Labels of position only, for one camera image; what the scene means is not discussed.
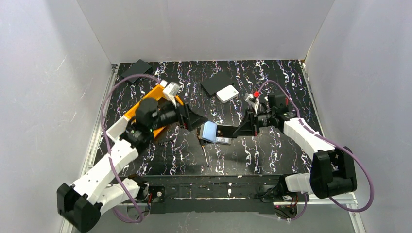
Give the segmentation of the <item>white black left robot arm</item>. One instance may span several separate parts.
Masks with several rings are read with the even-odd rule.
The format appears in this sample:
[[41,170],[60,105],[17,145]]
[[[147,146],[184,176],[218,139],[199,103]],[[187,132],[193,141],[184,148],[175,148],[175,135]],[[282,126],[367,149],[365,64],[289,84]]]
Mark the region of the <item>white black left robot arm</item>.
[[72,184],[57,188],[58,214],[79,232],[89,232],[106,211],[126,200],[135,202],[144,184],[133,178],[121,179],[119,172],[147,149],[156,130],[177,123],[193,131],[207,121],[186,104],[167,100],[159,105],[154,98],[141,100],[107,154]]

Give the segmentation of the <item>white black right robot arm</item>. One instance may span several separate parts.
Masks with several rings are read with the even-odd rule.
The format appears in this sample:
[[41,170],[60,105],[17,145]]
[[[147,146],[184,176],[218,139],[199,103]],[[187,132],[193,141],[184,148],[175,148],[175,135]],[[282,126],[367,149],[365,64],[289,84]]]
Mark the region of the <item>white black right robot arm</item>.
[[318,132],[289,109],[284,94],[269,95],[269,109],[265,112],[258,110],[258,97],[259,92],[245,95],[249,107],[232,137],[258,136],[261,128],[273,126],[292,139],[311,160],[310,172],[282,175],[277,193],[301,192],[325,199],[357,189],[354,161],[348,148],[340,149],[322,140]]

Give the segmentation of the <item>black glossy credit card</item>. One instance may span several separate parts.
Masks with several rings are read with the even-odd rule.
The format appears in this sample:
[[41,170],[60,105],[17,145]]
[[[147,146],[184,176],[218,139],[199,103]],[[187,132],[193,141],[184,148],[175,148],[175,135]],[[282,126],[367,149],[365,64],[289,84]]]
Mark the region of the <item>black glossy credit card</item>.
[[237,138],[239,137],[238,128],[229,125],[217,125],[216,136],[221,138]]

